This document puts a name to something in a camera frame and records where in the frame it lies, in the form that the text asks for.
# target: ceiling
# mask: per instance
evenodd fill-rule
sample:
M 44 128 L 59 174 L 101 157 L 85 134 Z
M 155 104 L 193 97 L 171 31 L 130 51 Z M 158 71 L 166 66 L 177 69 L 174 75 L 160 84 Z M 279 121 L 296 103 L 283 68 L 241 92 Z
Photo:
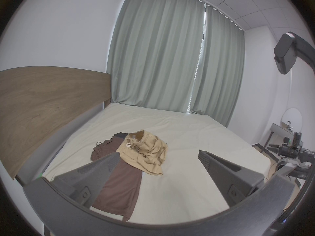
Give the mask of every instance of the ceiling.
M 292 31 L 315 46 L 300 13 L 290 0 L 207 0 L 244 30 L 267 25 L 276 41 Z

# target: brown pants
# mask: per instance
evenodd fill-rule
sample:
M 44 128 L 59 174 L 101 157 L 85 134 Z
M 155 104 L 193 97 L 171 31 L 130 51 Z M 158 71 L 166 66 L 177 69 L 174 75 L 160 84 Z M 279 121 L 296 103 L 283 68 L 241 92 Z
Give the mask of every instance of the brown pants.
M 116 152 L 124 141 L 121 133 L 116 135 L 94 148 L 92 161 Z M 123 221 L 128 221 L 138 200 L 141 179 L 141 170 L 120 159 L 92 206 L 105 212 L 122 215 Z

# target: curtain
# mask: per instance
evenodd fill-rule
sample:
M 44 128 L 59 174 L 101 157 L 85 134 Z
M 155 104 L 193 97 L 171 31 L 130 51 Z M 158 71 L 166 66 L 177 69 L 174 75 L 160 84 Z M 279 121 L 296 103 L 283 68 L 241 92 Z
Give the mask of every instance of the curtain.
M 203 19 L 199 0 L 125 0 L 107 63 L 113 102 L 186 112 Z
M 192 90 L 191 112 L 209 115 L 227 126 L 241 85 L 244 32 L 229 18 L 207 6 L 203 55 Z

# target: curtain fold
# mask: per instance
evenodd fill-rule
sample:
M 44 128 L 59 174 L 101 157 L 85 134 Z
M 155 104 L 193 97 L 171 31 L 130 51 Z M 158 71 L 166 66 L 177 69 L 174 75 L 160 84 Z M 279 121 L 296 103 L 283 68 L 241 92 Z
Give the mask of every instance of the curtain fold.
M 227 126 L 241 85 L 244 32 L 210 6 L 206 15 L 204 50 L 192 90 L 191 112 L 209 115 Z
M 199 0 L 125 0 L 107 63 L 112 100 L 186 112 L 203 19 Z

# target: white bed sheet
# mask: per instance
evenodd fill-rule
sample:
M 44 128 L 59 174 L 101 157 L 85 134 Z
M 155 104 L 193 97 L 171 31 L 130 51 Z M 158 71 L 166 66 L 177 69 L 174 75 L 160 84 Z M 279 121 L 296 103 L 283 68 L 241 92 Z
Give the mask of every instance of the white bed sheet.
M 96 142 L 118 132 L 145 129 L 168 144 L 163 175 L 143 174 L 139 198 L 129 220 L 173 224 L 205 218 L 228 205 L 198 160 L 199 149 L 267 176 L 270 160 L 209 116 L 112 103 L 75 132 L 43 176 L 54 176 L 90 163 Z M 122 220 L 122 216 L 106 216 Z

